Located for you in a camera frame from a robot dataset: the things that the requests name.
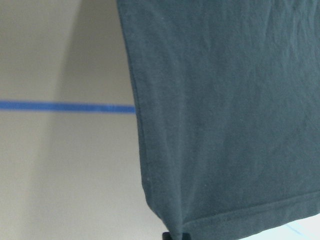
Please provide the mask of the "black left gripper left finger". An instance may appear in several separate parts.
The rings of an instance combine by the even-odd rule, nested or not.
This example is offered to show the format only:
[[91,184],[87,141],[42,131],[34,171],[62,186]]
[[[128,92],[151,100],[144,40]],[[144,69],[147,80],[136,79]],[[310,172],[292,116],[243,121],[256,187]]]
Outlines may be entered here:
[[173,240],[169,232],[162,233],[162,240]]

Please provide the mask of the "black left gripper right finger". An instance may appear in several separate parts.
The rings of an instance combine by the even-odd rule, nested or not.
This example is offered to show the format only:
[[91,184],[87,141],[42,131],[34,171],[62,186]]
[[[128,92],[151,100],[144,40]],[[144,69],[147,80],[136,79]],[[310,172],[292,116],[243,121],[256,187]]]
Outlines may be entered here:
[[182,240],[191,240],[191,236],[189,233],[183,233],[182,234]]

